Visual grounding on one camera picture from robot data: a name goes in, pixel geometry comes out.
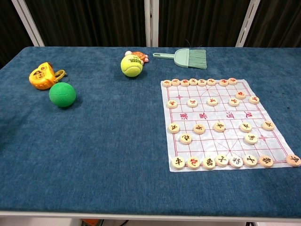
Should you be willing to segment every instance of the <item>white table edge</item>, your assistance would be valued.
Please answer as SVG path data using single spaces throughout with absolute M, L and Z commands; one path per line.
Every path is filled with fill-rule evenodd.
M 127 215 L 127 214 L 89 214 L 0 211 L 0 217 L 34 218 L 81 218 L 81 219 L 122 219 L 122 220 L 172 220 L 172 221 L 224 221 L 224 222 L 286 222 L 301 223 L 301 218 L 255 218 L 255 217 L 220 217 L 220 216 L 168 216 L 168 215 Z

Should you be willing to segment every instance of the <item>brush handle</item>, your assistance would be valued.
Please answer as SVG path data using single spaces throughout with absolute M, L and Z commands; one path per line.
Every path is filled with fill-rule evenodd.
M 154 58 L 174 59 L 174 54 L 168 53 L 154 53 L 152 56 Z

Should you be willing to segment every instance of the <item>yellow tape measure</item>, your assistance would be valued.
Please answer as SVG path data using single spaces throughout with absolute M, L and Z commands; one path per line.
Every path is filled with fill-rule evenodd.
M 37 89 L 48 89 L 66 75 L 64 70 L 54 73 L 49 62 L 42 63 L 29 75 L 29 82 Z

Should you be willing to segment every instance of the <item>black curtain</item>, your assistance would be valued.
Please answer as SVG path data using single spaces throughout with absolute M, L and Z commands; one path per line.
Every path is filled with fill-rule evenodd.
M 0 68 L 23 48 L 33 46 L 11 0 L 0 0 Z
M 235 46 L 249 2 L 160 0 L 159 46 Z
M 145 46 L 143 0 L 26 0 L 46 46 Z
M 301 47 L 301 1 L 261 0 L 246 47 Z

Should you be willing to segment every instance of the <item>green ball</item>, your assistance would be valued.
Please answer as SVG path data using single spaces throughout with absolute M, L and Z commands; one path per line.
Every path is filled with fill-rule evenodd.
M 75 101 L 76 92 L 72 85 L 59 82 L 50 88 L 49 98 L 56 106 L 68 107 Z

